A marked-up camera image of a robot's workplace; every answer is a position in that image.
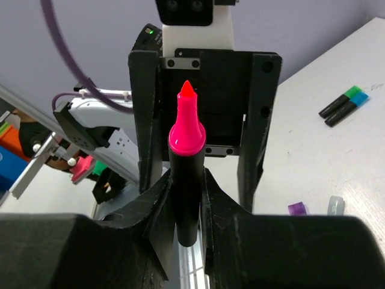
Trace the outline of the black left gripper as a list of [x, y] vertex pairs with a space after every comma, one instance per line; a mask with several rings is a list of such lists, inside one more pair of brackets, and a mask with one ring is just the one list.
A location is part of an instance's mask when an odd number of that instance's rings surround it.
[[132, 51], [128, 58], [140, 193], [162, 175], [162, 154], [168, 155], [168, 134], [176, 121], [177, 94], [189, 81], [198, 96], [206, 153], [215, 157], [239, 154], [239, 203], [252, 212], [254, 193], [263, 174], [281, 56], [274, 52], [180, 49], [174, 57], [161, 59], [159, 72], [158, 60], [155, 51]]

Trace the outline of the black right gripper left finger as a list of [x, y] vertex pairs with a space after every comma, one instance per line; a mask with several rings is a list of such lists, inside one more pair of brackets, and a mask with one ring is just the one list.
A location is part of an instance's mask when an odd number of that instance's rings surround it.
[[2, 288], [163, 288], [174, 216], [165, 173], [135, 200], [93, 220], [80, 214], [2, 214]]

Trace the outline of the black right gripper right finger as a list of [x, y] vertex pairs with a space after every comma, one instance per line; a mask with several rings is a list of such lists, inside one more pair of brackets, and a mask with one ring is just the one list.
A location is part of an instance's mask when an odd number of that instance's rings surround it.
[[201, 220], [211, 288], [384, 287], [384, 258], [356, 217], [254, 215], [205, 170]]

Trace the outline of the black pink tip highlighter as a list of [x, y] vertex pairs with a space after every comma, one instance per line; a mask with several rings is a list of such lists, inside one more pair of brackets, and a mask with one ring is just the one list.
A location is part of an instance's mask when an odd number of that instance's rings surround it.
[[206, 131], [199, 121], [198, 95], [189, 81], [177, 94], [177, 116], [168, 135], [171, 201], [181, 246], [197, 240]]

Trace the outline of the black green tip highlighter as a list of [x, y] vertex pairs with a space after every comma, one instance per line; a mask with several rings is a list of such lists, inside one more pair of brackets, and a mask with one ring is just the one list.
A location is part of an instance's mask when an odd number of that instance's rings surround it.
[[331, 102], [325, 108], [323, 108], [318, 114], [321, 118], [326, 119], [329, 116], [331, 116], [334, 112], [336, 112], [338, 109], [340, 109], [349, 100], [350, 99], [348, 97], [346, 97], [344, 94], [341, 94], [333, 102]]

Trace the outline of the black blue tip highlighter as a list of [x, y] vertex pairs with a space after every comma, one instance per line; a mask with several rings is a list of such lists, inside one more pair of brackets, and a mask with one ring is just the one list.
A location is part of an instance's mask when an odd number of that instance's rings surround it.
[[356, 107], [350, 100], [344, 104], [340, 109], [338, 109], [336, 112], [334, 112], [331, 116], [326, 118], [324, 121], [325, 124], [329, 127], [334, 127], [336, 124], [338, 124], [341, 120], [346, 118], [349, 114], [351, 114], [353, 111], [355, 111], [358, 107]]

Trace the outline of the green pen cap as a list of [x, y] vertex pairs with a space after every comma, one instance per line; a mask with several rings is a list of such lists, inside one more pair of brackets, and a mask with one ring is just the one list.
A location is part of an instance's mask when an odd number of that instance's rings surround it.
[[355, 96], [357, 93], [359, 93], [359, 92], [361, 92], [361, 88], [360, 87], [358, 87], [358, 86], [356, 86], [356, 85], [354, 85], [354, 86], [352, 86], [350, 89], [348, 89], [345, 93], [344, 93], [344, 95], [346, 96], [346, 97], [348, 97], [349, 99], [351, 99], [353, 96]]

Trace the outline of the blue pen cap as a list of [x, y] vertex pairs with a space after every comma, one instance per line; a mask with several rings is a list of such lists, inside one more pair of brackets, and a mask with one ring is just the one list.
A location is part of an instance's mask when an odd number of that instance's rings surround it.
[[350, 102], [352, 102], [356, 107], [361, 106], [368, 100], [369, 96], [365, 92], [357, 92], [351, 99]]

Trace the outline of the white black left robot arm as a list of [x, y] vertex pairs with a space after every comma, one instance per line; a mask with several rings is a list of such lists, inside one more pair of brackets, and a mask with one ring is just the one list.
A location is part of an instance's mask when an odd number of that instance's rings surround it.
[[88, 151], [112, 154], [112, 132], [135, 126], [140, 189], [157, 179], [168, 161], [167, 136], [176, 120], [176, 95], [190, 81], [206, 130], [206, 155], [236, 155], [242, 207], [251, 211], [263, 172], [282, 58], [275, 52], [237, 51], [230, 24], [147, 25], [128, 59], [135, 114], [125, 114], [80, 92], [54, 109], [66, 135]]

